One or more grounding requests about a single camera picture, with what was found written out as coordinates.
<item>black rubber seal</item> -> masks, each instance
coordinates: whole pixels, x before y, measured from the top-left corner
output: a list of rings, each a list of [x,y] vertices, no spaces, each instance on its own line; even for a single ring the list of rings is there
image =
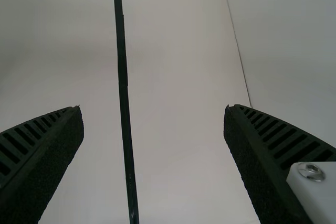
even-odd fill
[[[130,106],[128,100],[127,59],[122,0],[114,0],[114,11],[116,13],[115,24],[117,29],[119,99],[128,209],[130,224],[139,224],[138,197],[136,191],[137,185],[135,183],[134,157],[131,135]]]

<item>black foam pad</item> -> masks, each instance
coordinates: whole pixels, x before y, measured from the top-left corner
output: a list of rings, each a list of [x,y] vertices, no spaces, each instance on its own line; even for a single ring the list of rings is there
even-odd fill
[[[0,133],[0,223],[37,223],[83,141],[78,106]]]
[[[226,108],[224,138],[262,224],[312,224],[286,178],[293,163],[335,161],[335,148],[242,105]]]

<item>white panel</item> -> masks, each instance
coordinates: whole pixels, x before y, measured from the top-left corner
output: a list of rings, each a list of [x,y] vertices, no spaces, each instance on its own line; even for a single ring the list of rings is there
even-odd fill
[[[113,0],[0,5],[0,131],[66,106],[83,113],[83,144],[39,223],[129,223]]]
[[[229,0],[252,106],[336,146],[336,0]]]
[[[258,218],[223,138],[249,105],[226,0],[123,0],[140,223]]]

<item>metal bolt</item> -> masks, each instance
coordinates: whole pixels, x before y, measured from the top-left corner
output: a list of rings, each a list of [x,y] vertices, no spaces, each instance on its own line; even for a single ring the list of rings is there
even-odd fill
[[[312,181],[321,182],[325,180],[325,173],[315,164],[301,163],[298,165],[299,173]]]

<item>screw head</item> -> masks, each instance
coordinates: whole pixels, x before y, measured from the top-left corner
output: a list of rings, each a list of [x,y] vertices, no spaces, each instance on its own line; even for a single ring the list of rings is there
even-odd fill
[[[303,177],[311,181],[321,182],[325,180],[325,173],[315,164],[301,163],[298,165],[298,171]]]

